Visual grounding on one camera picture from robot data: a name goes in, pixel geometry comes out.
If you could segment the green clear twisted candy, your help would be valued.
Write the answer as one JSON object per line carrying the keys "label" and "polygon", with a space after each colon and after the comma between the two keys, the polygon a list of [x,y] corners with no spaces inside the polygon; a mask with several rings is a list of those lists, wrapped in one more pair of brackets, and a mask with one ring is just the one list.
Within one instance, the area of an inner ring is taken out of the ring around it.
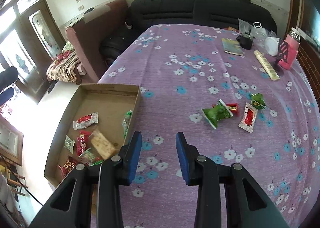
{"label": "green clear twisted candy", "polygon": [[79,159],[82,163],[84,163],[86,166],[96,166],[101,163],[103,163],[103,159],[96,154],[92,148],[86,149],[80,156]]}

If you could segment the beige wafer biscuit packet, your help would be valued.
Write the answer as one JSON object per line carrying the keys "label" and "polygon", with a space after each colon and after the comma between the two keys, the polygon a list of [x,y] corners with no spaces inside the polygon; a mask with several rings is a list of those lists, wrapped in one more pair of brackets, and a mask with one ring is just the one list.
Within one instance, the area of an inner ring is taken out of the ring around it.
{"label": "beige wafer biscuit packet", "polygon": [[89,136],[89,141],[100,155],[101,158],[107,160],[116,153],[116,147],[110,142],[98,128],[95,128]]}

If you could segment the green crinkled snack packet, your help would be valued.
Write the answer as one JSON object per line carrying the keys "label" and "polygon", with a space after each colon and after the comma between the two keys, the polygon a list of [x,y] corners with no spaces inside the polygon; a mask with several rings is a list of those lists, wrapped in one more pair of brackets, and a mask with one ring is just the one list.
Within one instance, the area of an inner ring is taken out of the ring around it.
{"label": "green crinkled snack packet", "polygon": [[223,119],[228,119],[231,117],[225,117],[224,115],[219,115],[218,113],[218,106],[215,108],[207,108],[207,109],[202,109],[202,113],[208,123],[212,126],[213,129],[216,129],[218,127],[218,122],[223,120]]}

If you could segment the pale green cream packet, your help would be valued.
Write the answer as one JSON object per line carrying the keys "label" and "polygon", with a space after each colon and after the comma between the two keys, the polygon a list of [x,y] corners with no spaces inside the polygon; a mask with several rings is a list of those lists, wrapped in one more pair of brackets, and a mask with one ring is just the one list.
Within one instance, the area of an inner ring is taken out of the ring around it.
{"label": "pale green cream packet", "polygon": [[72,140],[69,136],[66,135],[65,138],[65,148],[71,153],[74,153],[74,145],[75,145],[75,140]]}

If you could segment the red round-logo candy packet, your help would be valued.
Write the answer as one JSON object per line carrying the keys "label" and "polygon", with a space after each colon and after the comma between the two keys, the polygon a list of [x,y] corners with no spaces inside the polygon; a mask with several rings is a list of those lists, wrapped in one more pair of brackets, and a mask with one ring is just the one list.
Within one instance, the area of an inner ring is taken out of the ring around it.
{"label": "red round-logo candy packet", "polygon": [[88,143],[88,137],[91,135],[91,132],[81,130],[78,134],[76,140],[76,154],[80,156],[86,149]]}

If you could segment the white red candy packet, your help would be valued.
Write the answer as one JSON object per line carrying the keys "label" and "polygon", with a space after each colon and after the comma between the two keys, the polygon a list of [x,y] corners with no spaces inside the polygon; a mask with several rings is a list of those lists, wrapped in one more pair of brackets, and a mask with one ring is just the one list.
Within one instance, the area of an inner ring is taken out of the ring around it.
{"label": "white red candy packet", "polygon": [[85,129],[90,127],[92,124],[98,123],[98,113],[94,112],[92,114],[86,115],[73,122],[73,129]]}

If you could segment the small green yellow-label packet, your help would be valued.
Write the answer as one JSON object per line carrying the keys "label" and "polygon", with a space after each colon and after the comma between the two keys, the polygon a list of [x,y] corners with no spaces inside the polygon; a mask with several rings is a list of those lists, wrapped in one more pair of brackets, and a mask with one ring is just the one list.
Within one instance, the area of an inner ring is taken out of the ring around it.
{"label": "small green yellow-label packet", "polygon": [[261,93],[251,93],[251,105],[258,110],[264,110],[267,108],[264,96]]}

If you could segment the large dark red snack bag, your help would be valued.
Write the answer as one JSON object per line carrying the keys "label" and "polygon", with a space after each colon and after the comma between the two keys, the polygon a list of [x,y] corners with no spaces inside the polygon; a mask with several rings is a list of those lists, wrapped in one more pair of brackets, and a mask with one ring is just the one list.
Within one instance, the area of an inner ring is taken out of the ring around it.
{"label": "large dark red snack bag", "polygon": [[77,164],[78,164],[78,161],[72,158],[71,156],[67,157],[67,160],[63,166],[60,166],[58,164],[58,168],[61,172],[62,177],[65,178],[75,168]]}

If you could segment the clear green-striped cookie packet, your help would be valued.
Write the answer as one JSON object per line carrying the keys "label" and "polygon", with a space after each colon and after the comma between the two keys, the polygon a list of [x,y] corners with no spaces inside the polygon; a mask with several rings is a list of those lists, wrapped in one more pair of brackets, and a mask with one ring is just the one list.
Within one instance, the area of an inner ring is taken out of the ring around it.
{"label": "clear green-striped cookie packet", "polygon": [[127,136],[129,124],[131,121],[131,116],[132,116],[132,110],[127,111],[121,123],[124,129],[124,138]]}

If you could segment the purple floral tablecloth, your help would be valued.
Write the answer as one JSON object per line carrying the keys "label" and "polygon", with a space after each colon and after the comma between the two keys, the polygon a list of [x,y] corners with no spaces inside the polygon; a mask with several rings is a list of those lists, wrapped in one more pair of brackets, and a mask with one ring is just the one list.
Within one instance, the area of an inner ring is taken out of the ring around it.
{"label": "purple floral tablecloth", "polygon": [[100,78],[140,88],[142,151],[120,190],[125,227],[193,227],[197,188],[186,185],[176,134],[217,164],[242,164],[289,227],[319,193],[319,108],[298,62],[272,80],[253,50],[228,54],[236,33],[193,24],[148,28]]}

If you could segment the cream lotion tube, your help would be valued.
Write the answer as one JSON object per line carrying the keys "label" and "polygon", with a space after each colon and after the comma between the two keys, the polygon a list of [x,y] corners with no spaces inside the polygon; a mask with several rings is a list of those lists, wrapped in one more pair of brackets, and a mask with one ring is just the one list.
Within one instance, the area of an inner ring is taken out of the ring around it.
{"label": "cream lotion tube", "polygon": [[265,58],[265,56],[259,52],[258,50],[254,51],[254,55],[259,61],[259,63],[262,65],[263,69],[266,71],[268,76],[270,77],[271,80],[280,80],[280,77],[274,70],[274,68],[271,66],[271,64],[268,62],[268,60]]}

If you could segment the black small pot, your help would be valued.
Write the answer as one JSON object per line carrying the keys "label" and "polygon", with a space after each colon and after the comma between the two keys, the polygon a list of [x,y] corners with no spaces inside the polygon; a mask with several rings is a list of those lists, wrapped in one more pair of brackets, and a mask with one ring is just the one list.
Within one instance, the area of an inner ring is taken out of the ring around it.
{"label": "black small pot", "polygon": [[239,43],[239,45],[246,49],[250,50],[254,45],[254,37],[250,35],[248,32],[240,33],[236,37],[236,41]]}

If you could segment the patterned blanket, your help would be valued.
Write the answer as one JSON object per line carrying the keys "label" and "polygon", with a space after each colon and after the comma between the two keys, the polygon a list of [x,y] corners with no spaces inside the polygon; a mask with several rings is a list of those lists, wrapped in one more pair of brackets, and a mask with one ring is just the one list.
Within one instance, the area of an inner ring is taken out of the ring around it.
{"label": "patterned blanket", "polygon": [[79,57],[74,46],[67,41],[62,52],[57,55],[49,65],[46,76],[49,82],[70,82],[77,85],[82,83],[78,66],[80,65]]}

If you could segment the white round container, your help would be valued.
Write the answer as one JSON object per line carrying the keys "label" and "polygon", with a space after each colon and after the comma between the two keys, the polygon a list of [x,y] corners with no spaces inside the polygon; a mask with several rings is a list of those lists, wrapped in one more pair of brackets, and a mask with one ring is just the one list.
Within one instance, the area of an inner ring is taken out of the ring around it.
{"label": "white round container", "polygon": [[280,38],[278,37],[267,37],[264,41],[264,48],[267,54],[271,56],[276,56],[278,54],[278,45]]}

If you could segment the pink knitted-sleeve bottle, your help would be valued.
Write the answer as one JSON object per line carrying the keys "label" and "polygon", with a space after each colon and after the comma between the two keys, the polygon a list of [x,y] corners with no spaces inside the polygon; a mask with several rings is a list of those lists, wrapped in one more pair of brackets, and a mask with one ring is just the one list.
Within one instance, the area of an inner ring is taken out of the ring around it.
{"label": "pink knitted-sleeve bottle", "polygon": [[292,67],[293,62],[298,54],[298,49],[300,46],[300,33],[296,28],[291,28],[287,33],[284,43],[287,43],[287,54],[279,62],[282,68],[289,70]]}

